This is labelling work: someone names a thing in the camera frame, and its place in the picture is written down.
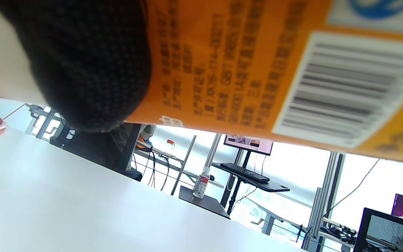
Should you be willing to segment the person's right hand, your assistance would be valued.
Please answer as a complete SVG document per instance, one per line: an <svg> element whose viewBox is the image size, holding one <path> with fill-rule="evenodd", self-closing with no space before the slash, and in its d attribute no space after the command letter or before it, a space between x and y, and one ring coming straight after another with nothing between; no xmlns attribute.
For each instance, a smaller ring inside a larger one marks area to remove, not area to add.
<svg viewBox="0 0 403 252"><path fill-rule="evenodd" d="M107 132L151 80L142 0L0 0L46 102L74 128Z"/></svg>

